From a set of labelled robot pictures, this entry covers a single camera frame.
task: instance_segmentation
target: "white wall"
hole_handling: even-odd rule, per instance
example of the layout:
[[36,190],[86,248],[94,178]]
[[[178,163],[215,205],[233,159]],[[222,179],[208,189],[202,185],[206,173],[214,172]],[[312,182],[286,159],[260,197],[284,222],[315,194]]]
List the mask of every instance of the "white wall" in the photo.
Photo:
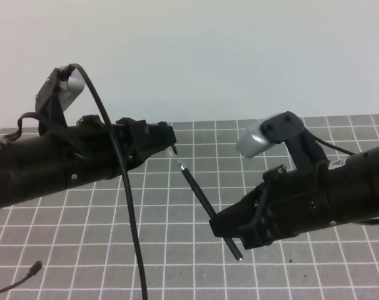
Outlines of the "white wall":
[[0,126],[71,62],[113,119],[379,113],[379,0],[0,0]]

